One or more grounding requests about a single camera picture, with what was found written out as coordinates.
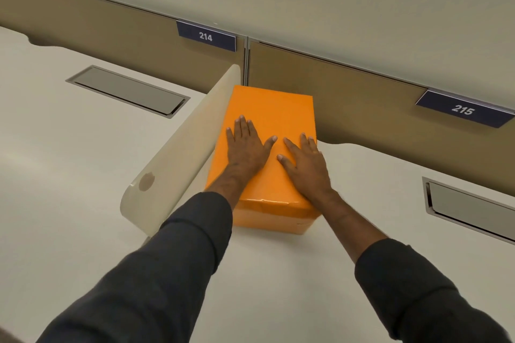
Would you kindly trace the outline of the person's left hand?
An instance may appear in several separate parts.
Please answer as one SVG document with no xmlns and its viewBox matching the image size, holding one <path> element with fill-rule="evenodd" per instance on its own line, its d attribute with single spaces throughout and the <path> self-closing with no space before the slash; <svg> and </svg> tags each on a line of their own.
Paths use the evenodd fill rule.
<svg viewBox="0 0 515 343">
<path fill-rule="evenodd" d="M 267 163 L 269 157 L 264 157 L 262 152 L 265 141 L 261 141 L 253 122 L 244 115 L 234 121 L 231 129 L 237 147 L 228 151 L 227 169 L 247 184 Z"/>
</svg>

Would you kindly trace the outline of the person's left forearm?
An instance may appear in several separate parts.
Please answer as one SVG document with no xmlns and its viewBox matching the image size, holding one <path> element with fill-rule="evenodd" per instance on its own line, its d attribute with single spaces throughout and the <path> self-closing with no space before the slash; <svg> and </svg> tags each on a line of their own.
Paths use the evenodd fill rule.
<svg viewBox="0 0 515 343">
<path fill-rule="evenodd" d="M 57 316 L 36 343 L 189 343 L 250 175 L 227 167 L 138 250 Z"/>
</svg>

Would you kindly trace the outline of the cream desk divider panel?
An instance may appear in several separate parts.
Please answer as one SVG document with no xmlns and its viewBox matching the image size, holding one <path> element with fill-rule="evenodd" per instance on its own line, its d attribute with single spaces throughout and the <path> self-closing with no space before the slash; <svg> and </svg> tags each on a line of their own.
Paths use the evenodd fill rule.
<svg viewBox="0 0 515 343">
<path fill-rule="evenodd" d="M 214 151 L 241 68 L 232 65 L 126 188 L 120 213 L 152 237 Z"/>
</svg>

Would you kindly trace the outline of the orange box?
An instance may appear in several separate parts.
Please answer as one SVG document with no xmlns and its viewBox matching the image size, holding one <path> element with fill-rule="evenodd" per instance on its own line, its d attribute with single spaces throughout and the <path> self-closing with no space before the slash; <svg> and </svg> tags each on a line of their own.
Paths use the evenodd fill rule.
<svg viewBox="0 0 515 343">
<path fill-rule="evenodd" d="M 316 140 L 313 99 L 310 95 L 286 93 L 261 88 L 235 86 L 216 142 L 206 186 L 228 164 L 225 130 L 244 115 L 251 120 L 262 141 L 271 136 L 278 140 L 263 169 L 248 183 L 233 212 L 237 227 L 303 235 L 319 217 L 314 207 L 295 189 L 277 155 L 295 162 L 284 138 L 300 145 L 300 135 Z"/>
</svg>

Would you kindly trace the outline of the person's right forearm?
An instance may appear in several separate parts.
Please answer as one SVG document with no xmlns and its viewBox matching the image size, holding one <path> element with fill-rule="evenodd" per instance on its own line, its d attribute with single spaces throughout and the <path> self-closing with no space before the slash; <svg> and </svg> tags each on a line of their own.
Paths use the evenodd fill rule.
<svg viewBox="0 0 515 343">
<path fill-rule="evenodd" d="M 389 336 L 402 343 L 512 343 L 456 285 L 411 246 L 394 240 L 332 188 L 301 193 L 355 263 L 354 275 Z"/>
</svg>

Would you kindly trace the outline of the beige partition panel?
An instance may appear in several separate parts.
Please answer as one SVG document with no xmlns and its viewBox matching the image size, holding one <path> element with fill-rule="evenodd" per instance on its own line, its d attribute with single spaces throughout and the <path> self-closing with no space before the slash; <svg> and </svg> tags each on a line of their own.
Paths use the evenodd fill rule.
<svg viewBox="0 0 515 343">
<path fill-rule="evenodd" d="M 223 50 L 180 37 L 171 17 L 110 0 L 0 0 L 0 27 L 202 93 L 232 65 L 244 77 L 243 37 Z"/>
<path fill-rule="evenodd" d="M 310 95 L 316 133 L 515 196 L 515 119 L 500 128 L 419 107 L 423 87 L 253 41 L 248 84 Z"/>
</svg>

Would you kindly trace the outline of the blue number sign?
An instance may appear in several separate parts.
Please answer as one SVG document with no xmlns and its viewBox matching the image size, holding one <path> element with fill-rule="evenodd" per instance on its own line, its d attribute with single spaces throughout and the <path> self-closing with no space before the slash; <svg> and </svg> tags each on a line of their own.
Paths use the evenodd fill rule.
<svg viewBox="0 0 515 343">
<path fill-rule="evenodd" d="M 415 105 L 493 128 L 515 119 L 515 110 L 432 89 L 426 90 Z"/>
<path fill-rule="evenodd" d="M 237 36 L 235 34 L 186 21 L 177 20 L 176 24 L 178 35 L 181 38 L 201 42 L 234 53 L 237 51 Z"/>
</svg>

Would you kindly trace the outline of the person's right hand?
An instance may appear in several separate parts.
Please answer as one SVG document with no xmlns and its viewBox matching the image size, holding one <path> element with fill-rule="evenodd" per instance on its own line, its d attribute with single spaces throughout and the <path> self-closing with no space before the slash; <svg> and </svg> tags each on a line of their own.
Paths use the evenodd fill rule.
<svg viewBox="0 0 515 343">
<path fill-rule="evenodd" d="M 300 146 L 295 145 L 288 138 L 284 138 L 283 141 L 294 159 L 292 163 L 298 169 L 297 179 L 291 181 L 297 191 L 313 206 L 325 203 L 333 197 L 334 190 L 326 161 L 315 139 L 302 133 Z"/>
</svg>

